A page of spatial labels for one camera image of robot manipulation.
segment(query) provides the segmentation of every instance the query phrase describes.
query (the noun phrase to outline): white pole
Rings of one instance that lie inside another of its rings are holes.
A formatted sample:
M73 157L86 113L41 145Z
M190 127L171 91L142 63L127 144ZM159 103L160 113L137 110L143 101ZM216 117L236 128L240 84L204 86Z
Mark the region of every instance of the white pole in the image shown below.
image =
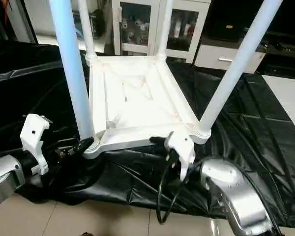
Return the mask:
M163 58L166 58L166 48L167 48L168 34L171 27L173 4L174 4L174 0L167 0L166 2L162 33L161 33L160 43L159 43L158 52L157 52L157 55Z
M86 60L89 61L96 57L96 52L94 50L94 41L93 35L90 27L89 21L89 10L86 0L79 0L79 12L80 12L80 19L83 29L83 36L85 41L85 46L87 48Z
M94 137L94 142L98 143L89 111L89 98L78 49L71 1L49 0L49 5L80 138Z
M283 0L264 0L262 3L232 64L226 71L196 127L195 132L197 136L203 139L203 143L205 143L205 141L210 137L213 123L255 53L257 46L262 40L262 37L264 36L282 1Z

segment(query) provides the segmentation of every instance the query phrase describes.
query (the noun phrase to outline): drawer handle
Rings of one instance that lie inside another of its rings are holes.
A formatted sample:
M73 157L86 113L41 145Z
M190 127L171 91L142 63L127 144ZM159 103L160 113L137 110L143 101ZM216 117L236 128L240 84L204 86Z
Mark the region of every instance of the drawer handle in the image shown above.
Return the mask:
M226 58L219 58L218 60L227 61L227 62L232 62L233 61L233 59L226 59Z

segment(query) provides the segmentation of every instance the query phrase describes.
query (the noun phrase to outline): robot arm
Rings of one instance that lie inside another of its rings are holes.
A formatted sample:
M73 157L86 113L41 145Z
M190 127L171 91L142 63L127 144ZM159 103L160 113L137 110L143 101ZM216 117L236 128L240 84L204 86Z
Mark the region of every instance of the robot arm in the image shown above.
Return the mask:
M159 138L153 137L151 141L155 142L157 139ZM184 179L190 171L188 166L192 166L195 160L194 143L187 134L172 132L164 144L169 153L174 151L175 155L179 156L180 180L185 183ZM209 191L222 207L236 236L257 236L266 232L275 234L277 225L274 227L268 208L261 201L257 188L247 175L225 159L205 158L199 165L201 186Z
M76 146L70 147L69 150L61 150L59 158L57 156L52 157L56 160L47 162L42 152L43 141L41 141L41 138L51 124L52 122L43 116L27 115L20 134L23 146L22 154L0 157L0 204L24 185L26 181L30 181L33 177L45 175L50 172L51 166L59 167L63 159L77 153L83 153L93 142L93 138L81 140Z

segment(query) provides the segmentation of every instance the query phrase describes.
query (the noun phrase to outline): white plastic stool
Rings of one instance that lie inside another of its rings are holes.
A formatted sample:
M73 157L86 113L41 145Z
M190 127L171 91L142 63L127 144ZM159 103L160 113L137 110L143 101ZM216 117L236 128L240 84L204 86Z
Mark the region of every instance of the white plastic stool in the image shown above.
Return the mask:
M86 0L79 0L90 66L89 101L71 2L49 0L80 138L94 137L85 158L96 158L108 150L147 146L151 136L167 137L171 131L187 133L197 144L205 143L281 2L264 0L199 122L165 62L173 0L166 3L157 55L142 57L98 57Z

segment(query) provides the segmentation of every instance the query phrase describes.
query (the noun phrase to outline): white bracket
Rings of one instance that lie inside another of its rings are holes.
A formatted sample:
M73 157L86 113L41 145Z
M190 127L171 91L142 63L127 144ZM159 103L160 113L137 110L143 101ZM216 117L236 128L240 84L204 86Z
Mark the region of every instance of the white bracket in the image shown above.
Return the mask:
M181 162L180 180L183 181L186 177L188 166L196 158L192 139L186 133L171 132L165 140L165 148L168 151L174 149L179 155L179 161Z
M38 165L32 168L33 175L42 176L48 172L48 164L41 150L43 141L40 140L45 129L49 129L46 118L37 114L28 114L20 134L23 151L28 150L38 162Z

